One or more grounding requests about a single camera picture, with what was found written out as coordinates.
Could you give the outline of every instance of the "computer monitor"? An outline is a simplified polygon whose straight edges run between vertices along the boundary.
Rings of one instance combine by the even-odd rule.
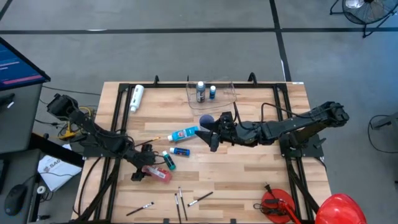
[[[50,80],[44,71],[0,37],[0,91]]]

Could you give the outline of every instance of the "gray floor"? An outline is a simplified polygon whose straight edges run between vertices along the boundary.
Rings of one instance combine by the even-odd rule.
[[[333,0],[277,0],[282,28],[360,27],[344,16],[329,16]],[[272,27],[267,0],[13,0],[0,30],[145,29],[179,27]],[[393,16],[386,27],[398,27]],[[245,80],[255,72],[261,81],[283,81],[275,34],[90,34],[3,35],[15,48],[45,70],[48,86],[100,93],[105,81]],[[378,32],[362,39],[360,32],[283,33],[293,81],[305,82],[312,106],[324,101],[345,105],[351,119],[322,136],[333,193],[351,195],[369,223],[395,223],[398,213],[396,154],[375,151],[368,143],[368,121],[375,114],[398,111],[396,52],[398,32]],[[52,90],[42,90],[50,101]],[[97,96],[70,94],[82,105]],[[39,106],[37,118],[55,121]],[[38,133],[56,134],[36,124]],[[390,127],[372,132],[375,144],[396,150]],[[50,222],[71,215],[79,177],[43,203],[40,213]]]

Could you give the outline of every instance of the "wooden table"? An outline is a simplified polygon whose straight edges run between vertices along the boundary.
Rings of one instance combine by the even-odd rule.
[[[102,128],[110,129],[117,96],[119,82],[106,82],[103,87],[96,123]],[[303,113],[310,109],[303,84],[287,83],[292,111]],[[261,103],[275,103],[270,89],[236,89],[237,106],[243,121],[259,121],[261,119]],[[213,114],[215,118],[221,113]],[[275,108],[264,108],[264,119],[277,120]],[[272,188],[284,189],[290,193],[289,180],[285,159],[280,155],[279,143],[271,146],[231,146],[230,143],[220,144],[216,153],[198,137],[178,143],[169,142],[167,135],[173,131],[198,125],[200,117],[193,116],[187,103],[184,88],[146,88],[140,108],[130,113],[127,122],[127,133],[136,144],[160,136],[161,139],[152,143],[154,150],[168,151],[170,147],[182,147],[191,150],[189,158],[171,154],[177,168],[172,172],[169,184],[156,182],[146,177],[141,182],[132,182],[131,174],[136,168],[122,161],[114,201],[113,223],[161,223],[164,218],[178,223],[174,193],[178,187],[183,190],[185,204],[213,191],[214,194],[187,209],[188,221],[207,223],[229,223],[237,219],[238,223],[269,223],[270,221],[253,204],[260,203],[265,192],[264,183]],[[85,162],[81,182],[75,202],[78,204],[81,185],[89,168],[96,158]],[[309,192],[319,205],[331,195],[325,168],[313,158],[303,158],[305,175]],[[103,170],[103,159],[93,169],[88,179],[82,200],[82,209],[86,208],[97,194]],[[305,207],[300,194],[301,211],[305,215]],[[108,194],[103,200],[101,217],[105,217]],[[127,213],[147,203],[155,204],[148,209],[131,216]]]

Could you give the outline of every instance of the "red hard hat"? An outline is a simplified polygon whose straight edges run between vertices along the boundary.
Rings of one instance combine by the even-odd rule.
[[[359,205],[346,194],[335,194],[319,208],[315,224],[366,224]]]

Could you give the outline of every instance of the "small bottle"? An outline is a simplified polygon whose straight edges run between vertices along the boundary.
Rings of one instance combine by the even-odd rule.
[[[164,158],[164,161],[166,162],[167,166],[169,167],[169,169],[174,170],[175,164],[174,164],[171,156],[169,154],[167,154],[166,151],[163,151],[163,158]]]
[[[170,152],[172,154],[181,155],[181,156],[189,156],[190,153],[189,149],[174,148],[174,147],[170,148]]]
[[[167,138],[169,141],[179,141],[194,136],[195,131],[199,131],[198,126],[175,131],[171,135],[167,136]]]
[[[141,103],[142,94],[144,93],[144,87],[142,85],[136,85],[134,93],[132,94],[130,102],[130,110],[135,113]]]
[[[214,100],[216,98],[216,87],[211,86],[210,87],[210,94],[209,94],[209,99]]]
[[[172,175],[169,171],[156,167],[156,166],[147,166],[145,165],[141,171],[149,174],[151,177],[153,177],[155,180],[169,183]]]
[[[197,102],[202,103],[205,101],[206,86],[203,82],[197,84]]]

